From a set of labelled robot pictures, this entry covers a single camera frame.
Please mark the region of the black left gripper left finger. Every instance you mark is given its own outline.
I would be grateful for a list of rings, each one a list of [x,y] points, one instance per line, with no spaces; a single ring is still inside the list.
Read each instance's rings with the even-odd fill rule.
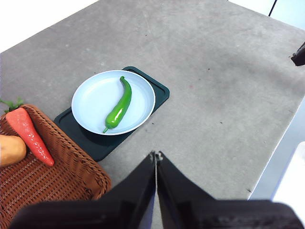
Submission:
[[[98,200],[48,201],[22,208],[11,229],[149,229],[155,196],[155,152]]]

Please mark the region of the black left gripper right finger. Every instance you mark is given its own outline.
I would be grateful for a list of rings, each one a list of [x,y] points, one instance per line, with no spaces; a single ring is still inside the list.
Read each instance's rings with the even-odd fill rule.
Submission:
[[[165,229],[302,229],[287,205],[269,200],[217,200],[189,180],[162,152],[155,154]]]

